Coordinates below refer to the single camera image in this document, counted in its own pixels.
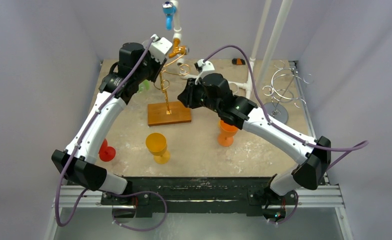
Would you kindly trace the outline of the green plastic goblet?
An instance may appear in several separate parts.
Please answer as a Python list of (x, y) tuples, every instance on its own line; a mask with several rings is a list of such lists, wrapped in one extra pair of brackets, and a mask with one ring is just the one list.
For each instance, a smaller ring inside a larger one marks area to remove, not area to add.
[(142, 93), (150, 89), (150, 82), (146, 79), (139, 84), (137, 93)]

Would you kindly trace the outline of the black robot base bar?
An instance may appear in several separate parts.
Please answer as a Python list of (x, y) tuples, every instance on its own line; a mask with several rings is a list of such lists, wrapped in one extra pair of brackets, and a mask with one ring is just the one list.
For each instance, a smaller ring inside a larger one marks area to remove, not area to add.
[(280, 220), (296, 203), (295, 191), (285, 196), (267, 192), (269, 177), (129, 177), (126, 195), (103, 193), (101, 204), (130, 207), (138, 218), (153, 213), (245, 214)]

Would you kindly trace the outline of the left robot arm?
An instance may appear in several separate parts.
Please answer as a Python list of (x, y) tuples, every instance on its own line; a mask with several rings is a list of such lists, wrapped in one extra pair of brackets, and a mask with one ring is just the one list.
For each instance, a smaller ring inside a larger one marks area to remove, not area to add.
[(127, 180), (95, 163), (115, 119), (143, 81), (156, 81), (171, 48), (172, 43), (165, 38), (149, 40), (147, 46), (137, 42), (123, 44), (119, 60), (103, 78), (95, 104), (81, 129), (64, 150), (52, 154), (63, 179), (88, 190), (111, 192), (122, 205), (132, 200), (133, 191), (127, 187)]

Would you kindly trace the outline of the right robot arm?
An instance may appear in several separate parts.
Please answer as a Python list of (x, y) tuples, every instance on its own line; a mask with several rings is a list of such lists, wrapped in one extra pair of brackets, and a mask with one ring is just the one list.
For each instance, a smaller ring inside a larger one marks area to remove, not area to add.
[(177, 99), (186, 108), (205, 107), (216, 112), (226, 124), (261, 137), (294, 160), (295, 166), (268, 183), (264, 191), (268, 202), (275, 204), (298, 188), (318, 188), (331, 160), (331, 153), (325, 150), (331, 142), (326, 137), (315, 139), (270, 118), (255, 102), (234, 95), (219, 73), (210, 73), (200, 81), (188, 79)]

